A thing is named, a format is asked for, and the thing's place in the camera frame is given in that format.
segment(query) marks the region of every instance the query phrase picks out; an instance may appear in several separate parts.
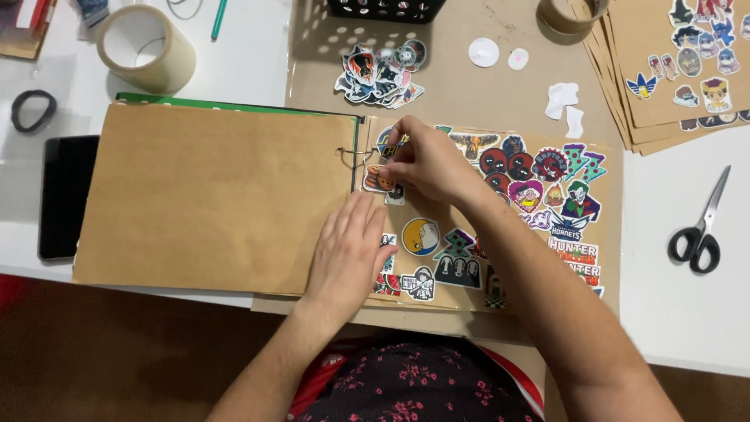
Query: black hair tie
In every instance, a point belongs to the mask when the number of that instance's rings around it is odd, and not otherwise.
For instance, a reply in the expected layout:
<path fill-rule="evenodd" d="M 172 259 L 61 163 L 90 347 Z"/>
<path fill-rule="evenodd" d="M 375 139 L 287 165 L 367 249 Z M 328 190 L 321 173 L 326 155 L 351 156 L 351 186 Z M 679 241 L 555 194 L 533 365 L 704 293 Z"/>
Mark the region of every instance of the black hair tie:
<path fill-rule="evenodd" d="M 24 128 L 21 125 L 21 120 L 19 119 L 19 114 L 21 112 L 21 107 L 31 97 L 45 97 L 49 100 L 49 105 L 47 106 L 47 109 L 42 114 L 42 117 L 39 118 L 39 120 L 27 127 Z M 21 92 L 19 96 L 16 97 L 15 100 L 13 100 L 13 106 L 10 109 L 10 121 L 13 123 L 13 127 L 16 128 L 17 131 L 27 134 L 29 132 L 33 132 L 39 127 L 41 127 L 44 123 L 47 123 L 55 114 L 55 111 L 57 110 L 57 100 L 55 97 L 52 96 L 52 94 L 48 93 L 47 91 L 43 91 L 41 89 L 35 89 L 33 91 L 24 91 Z"/>

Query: white desk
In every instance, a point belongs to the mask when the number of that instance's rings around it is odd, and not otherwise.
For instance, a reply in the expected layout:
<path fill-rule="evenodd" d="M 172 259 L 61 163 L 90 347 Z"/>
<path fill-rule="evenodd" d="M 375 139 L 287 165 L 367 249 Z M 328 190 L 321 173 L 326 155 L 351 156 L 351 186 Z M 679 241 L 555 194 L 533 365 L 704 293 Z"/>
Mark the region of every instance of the white desk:
<path fill-rule="evenodd" d="M 180 11 L 189 15 L 196 2 L 188 0 Z M 171 16 L 163 0 L 148 3 Z M 209 32 L 218 0 L 204 3 L 193 20 L 172 19 L 195 46 L 199 58 L 192 81 L 178 96 L 283 106 L 287 76 L 284 24 L 290 16 L 291 0 L 229 2 L 215 44 L 210 42 Z M 78 123 L 90 117 L 89 133 L 99 133 L 114 93 L 134 88 L 108 75 L 95 46 L 77 40 L 77 22 L 68 2 L 59 2 L 42 62 L 53 56 L 74 55 L 75 75 L 67 108 L 83 116 Z M 17 70 L 17 66 L 33 68 L 0 59 L 0 75 L 9 68 Z M 0 101 L 12 101 L 18 93 L 8 87 L 0 89 Z M 539 118 L 546 119 L 541 113 Z M 75 130 L 78 132 L 71 134 L 81 134 L 78 127 Z M 750 376 L 750 330 L 746 327 L 750 282 L 742 253 L 750 251 L 743 246 L 748 238 L 749 199 L 744 181 L 750 170 L 743 166 L 750 156 L 748 137 L 750 127 L 733 128 L 650 157 L 625 155 L 620 317 L 650 363 Z M 48 266 L 36 258 L 41 159 L 28 158 L 34 148 L 41 152 L 41 145 L 29 146 L 27 159 L 14 161 L 2 155 L 8 142 L 0 139 L 0 146 L 5 143 L 0 149 L 0 176 L 4 177 L 0 179 L 0 194 L 4 195 L 0 205 L 0 273 L 69 282 L 70 264 Z M 677 267 L 667 259 L 666 244 L 677 228 L 695 224 L 726 164 L 732 164 L 733 169 L 713 230 L 722 247 L 722 261 L 714 273 L 696 276 L 686 265 Z M 14 196 L 25 200 L 25 206 L 8 209 L 6 198 Z M 252 294 L 240 292 L 124 290 L 234 306 L 252 304 Z"/>

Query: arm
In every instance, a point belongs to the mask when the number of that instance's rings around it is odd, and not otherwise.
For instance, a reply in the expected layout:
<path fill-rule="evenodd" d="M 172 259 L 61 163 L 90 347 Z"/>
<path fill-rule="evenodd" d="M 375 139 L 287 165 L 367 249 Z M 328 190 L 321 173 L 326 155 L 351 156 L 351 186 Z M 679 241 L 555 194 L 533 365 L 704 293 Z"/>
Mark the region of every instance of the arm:
<path fill-rule="evenodd" d="M 303 372 L 362 307 L 397 246 L 380 248 L 388 213 L 372 194 L 355 191 L 325 221 L 304 296 L 271 341 L 229 386 L 207 421 L 281 421 Z"/>
<path fill-rule="evenodd" d="M 386 174 L 456 206 L 507 274 L 513 309 L 550 367 L 572 420 L 680 420 L 646 362 L 603 302 L 479 177 L 444 133 L 408 116 L 410 141 Z"/>

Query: black scissor handle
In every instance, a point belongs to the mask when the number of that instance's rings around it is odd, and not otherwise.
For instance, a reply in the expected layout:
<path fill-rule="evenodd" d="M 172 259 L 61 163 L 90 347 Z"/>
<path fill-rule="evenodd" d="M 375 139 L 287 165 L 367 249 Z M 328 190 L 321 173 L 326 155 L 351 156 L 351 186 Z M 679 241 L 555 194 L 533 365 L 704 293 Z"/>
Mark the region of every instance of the black scissor handle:
<path fill-rule="evenodd" d="M 677 242 L 680 240 L 680 237 L 685 237 L 685 240 L 688 241 L 688 246 L 685 248 L 685 252 L 680 255 L 680 253 L 677 251 Z M 669 247 L 667 248 L 667 252 L 669 253 L 669 256 L 674 259 L 675 261 L 679 262 L 687 262 L 690 261 L 690 258 L 695 255 L 695 252 L 698 250 L 698 246 L 701 242 L 701 230 L 696 227 L 688 227 L 683 228 L 682 230 L 678 231 L 677 233 L 672 236 L 672 239 L 669 241 Z"/>
<path fill-rule="evenodd" d="M 700 244 L 701 245 L 698 246 L 698 249 L 695 251 L 692 258 L 690 258 L 690 269 L 699 274 L 708 274 L 719 265 L 719 261 L 722 259 L 722 250 L 719 248 L 719 243 L 717 243 L 716 239 L 710 234 L 707 234 L 703 240 L 701 240 Z M 700 268 L 698 262 L 700 261 L 701 254 L 703 254 L 704 250 L 708 251 L 711 256 L 711 261 L 709 261 L 708 267 Z"/>

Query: clear tape roll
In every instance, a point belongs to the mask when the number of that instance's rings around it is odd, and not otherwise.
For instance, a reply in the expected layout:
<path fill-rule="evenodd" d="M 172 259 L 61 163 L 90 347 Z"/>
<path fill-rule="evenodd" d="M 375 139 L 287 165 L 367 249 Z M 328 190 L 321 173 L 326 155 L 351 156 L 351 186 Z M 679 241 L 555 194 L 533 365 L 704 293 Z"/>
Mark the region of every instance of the clear tape roll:
<path fill-rule="evenodd" d="M 153 94 L 177 92 L 195 72 L 195 49 L 152 6 L 131 5 L 110 14 L 100 24 L 97 51 L 113 73 Z"/>
<path fill-rule="evenodd" d="M 574 35 L 591 31 L 594 22 L 604 16 L 609 8 L 610 0 L 586 0 L 592 10 L 590 19 L 573 19 L 566 16 L 560 8 L 555 5 L 554 0 L 541 0 L 539 2 L 539 13 L 541 18 L 550 28 L 562 34 Z"/>

